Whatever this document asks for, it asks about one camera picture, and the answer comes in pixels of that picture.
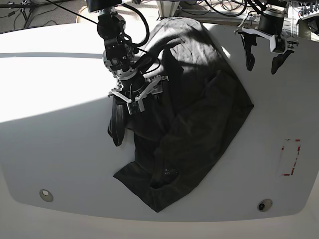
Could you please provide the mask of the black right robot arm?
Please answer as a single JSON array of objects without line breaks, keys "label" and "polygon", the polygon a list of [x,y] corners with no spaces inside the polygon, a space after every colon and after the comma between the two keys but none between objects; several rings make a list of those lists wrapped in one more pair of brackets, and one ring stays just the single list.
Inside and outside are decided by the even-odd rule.
[{"label": "black right robot arm", "polygon": [[[144,23],[146,36],[140,43],[133,43],[131,37],[125,33],[126,22],[115,10],[118,5],[134,11]],[[139,59],[134,58],[150,37],[150,28],[145,17],[139,10],[121,0],[89,0],[87,8],[89,12],[98,13],[97,31],[105,46],[104,65],[118,82],[110,94],[125,102],[130,112],[142,112],[143,100],[155,93],[160,81],[167,79],[161,76],[150,79],[144,77],[151,72],[150,67],[155,62],[160,62],[156,54],[143,50]]]}]

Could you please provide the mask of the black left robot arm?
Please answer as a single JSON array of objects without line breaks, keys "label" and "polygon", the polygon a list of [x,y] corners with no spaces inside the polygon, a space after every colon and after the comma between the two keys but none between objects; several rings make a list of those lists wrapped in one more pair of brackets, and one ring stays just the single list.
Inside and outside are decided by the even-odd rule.
[{"label": "black left robot arm", "polygon": [[269,7],[259,0],[249,0],[247,3],[259,15],[259,24],[256,28],[245,28],[242,26],[243,23],[240,23],[235,30],[235,33],[241,36],[246,68],[248,71],[252,71],[254,67],[255,57],[251,53],[251,49],[257,45],[257,38],[260,37],[268,40],[270,52],[277,55],[272,60],[271,73],[274,75],[286,59],[295,52],[295,47],[299,43],[288,40],[288,37],[283,34],[284,19],[288,16],[286,10]]}]

